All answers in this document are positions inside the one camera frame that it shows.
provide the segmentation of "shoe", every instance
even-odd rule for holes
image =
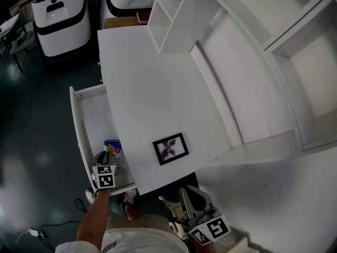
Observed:
[[[135,198],[137,196],[137,189],[132,189],[132,190],[129,190],[125,193],[125,198],[123,200],[123,202],[121,203],[121,208],[124,212],[126,212],[125,210],[125,206],[127,203],[133,205],[134,201],[135,201]]]
[[[94,202],[94,200],[95,200],[95,193],[94,193],[94,191],[91,190],[91,189],[85,190],[85,196],[86,196],[88,202],[92,205],[93,202]]]

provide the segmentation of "picture frame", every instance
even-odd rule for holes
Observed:
[[[189,154],[182,133],[152,143],[160,165],[167,164]]]

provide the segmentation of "floor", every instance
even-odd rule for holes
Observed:
[[[74,204],[77,198],[89,208],[84,191],[90,183],[77,148],[69,87],[99,85],[101,71],[98,54],[93,54],[84,63],[51,72],[36,45],[29,54],[20,52],[18,60],[24,73],[12,56],[0,58],[0,244],[12,252],[50,252],[29,233],[15,241],[29,228],[81,220],[84,213]],[[142,196],[137,207],[170,218],[157,196],[179,201],[182,184],[197,186],[195,174]],[[111,198],[110,209],[123,217],[122,198]],[[68,223],[41,230],[56,248],[74,240],[77,229],[77,223]]]

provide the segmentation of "small box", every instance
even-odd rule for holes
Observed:
[[[118,168],[123,166],[122,145],[119,140],[105,140],[104,150],[109,152],[109,164]]]
[[[93,180],[99,189],[114,188],[116,186],[116,166],[94,166],[93,167]]]
[[[194,240],[202,246],[217,241],[220,237],[229,232],[231,232],[231,227],[229,226],[225,215],[212,218],[210,221],[197,225],[189,231]]]

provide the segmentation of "forearm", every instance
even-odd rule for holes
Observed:
[[[76,241],[87,241],[100,251],[109,213],[110,189],[100,190],[94,203],[83,218]]]
[[[202,246],[198,242],[195,242],[195,249],[197,253],[216,253],[213,243]]]

